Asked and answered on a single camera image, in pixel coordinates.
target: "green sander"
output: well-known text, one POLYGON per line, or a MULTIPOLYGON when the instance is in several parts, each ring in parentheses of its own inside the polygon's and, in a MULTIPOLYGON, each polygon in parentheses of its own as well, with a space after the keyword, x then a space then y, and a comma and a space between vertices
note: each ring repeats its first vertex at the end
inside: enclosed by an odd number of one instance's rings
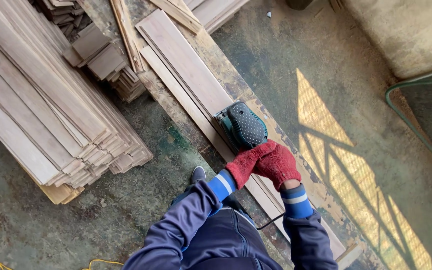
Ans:
POLYGON ((226 133, 234 153, 241 147, 252 149, 268 141, 265 123, 243 101, 237 100, 214 114, 214 118, 226 133))

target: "zipper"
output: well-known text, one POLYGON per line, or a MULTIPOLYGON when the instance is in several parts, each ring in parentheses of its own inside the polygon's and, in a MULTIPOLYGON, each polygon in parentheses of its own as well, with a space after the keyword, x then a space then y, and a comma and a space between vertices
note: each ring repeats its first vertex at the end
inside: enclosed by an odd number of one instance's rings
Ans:
POLYGON ((236 231, 237 235, 241 238, 241 241, 243 242, 243 253, 242 253, 241 257, 247 257, 248 256, 248 240, 246 240, 246 237, 244 237, 240 233, 240 229, 238 226, 238 217, 237 217, 237 214, 234 212, 234 210, 231 211, 231 215, 233 217, 234 230, 236 231))
POLYGON ((256 261, 256 266, 258 267, 258 270, 262 270, 263 267, 261 266, 261 262, 256 258, 254 258, 254 260, 256 261))

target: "red glove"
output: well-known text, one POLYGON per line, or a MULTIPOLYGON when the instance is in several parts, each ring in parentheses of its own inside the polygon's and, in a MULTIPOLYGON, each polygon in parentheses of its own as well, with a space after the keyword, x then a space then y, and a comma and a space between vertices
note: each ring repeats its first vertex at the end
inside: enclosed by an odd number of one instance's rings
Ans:
POLYGON ((301 174, 296 169, 296 160, 291 151, 273 140, 268 140, 269 142, 275 144, 275 149, 259 159, 254 172, 273 181, 278 192, 286 180, 296 179, 301 182, 301 174))
POLYGON ((236 182, 236 188, 241 189, 248 181, 251 174, 255 173, 256 162, 262 157, 275 150, 277 143, 269 141, 260 144, 253 149, 241 149, 233 161, 226 164, 228 170, 236 182))

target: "jacket sleeve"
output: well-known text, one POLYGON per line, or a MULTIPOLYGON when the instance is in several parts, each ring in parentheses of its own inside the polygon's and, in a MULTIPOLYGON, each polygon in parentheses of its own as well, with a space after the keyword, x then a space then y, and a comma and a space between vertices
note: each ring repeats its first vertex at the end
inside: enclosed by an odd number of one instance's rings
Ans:
POLYGON ((286 210, 283 226, 291 239, 294 268, 338 270, 321 215, 311 207, 303 184, 282 190, 281 199, 286 210))
POLYGON ((149 228, 143 248, 129 257, 122 270, 179 270, 183 251, 197 230, 235 190, 234 180, 225 169, 209 183, 197 182, 184 199, 149 228))

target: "blue jacket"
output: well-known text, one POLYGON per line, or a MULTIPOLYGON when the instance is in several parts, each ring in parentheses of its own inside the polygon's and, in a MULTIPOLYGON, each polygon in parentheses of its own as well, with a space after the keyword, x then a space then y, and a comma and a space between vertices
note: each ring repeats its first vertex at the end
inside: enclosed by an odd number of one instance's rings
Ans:
MULTIPOLYGON (((254 225, 221 201, 236 190, 228 171, 209 183, 199 181, 183 200, 153 224, 144 247, 123 270, 280 270, 254 225)), ((312 209, 303 185, 281 191, 283 225, 291 238, 295 269, 337 270, 321 216, 312 209)))

